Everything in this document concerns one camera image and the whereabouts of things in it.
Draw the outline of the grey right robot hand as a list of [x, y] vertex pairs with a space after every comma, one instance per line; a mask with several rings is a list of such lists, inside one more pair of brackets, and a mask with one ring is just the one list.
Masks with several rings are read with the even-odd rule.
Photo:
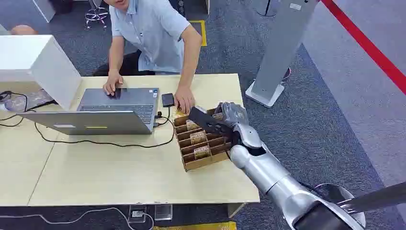
[[234, 102], [222, 102], [215, 108], [215, 114], [221, 113], [221, 121], [231, 129], [231, 146], [241, 145], [252, 155], [265, 152], [257, 131], [249, 124], [248, 114], [244, 107]]

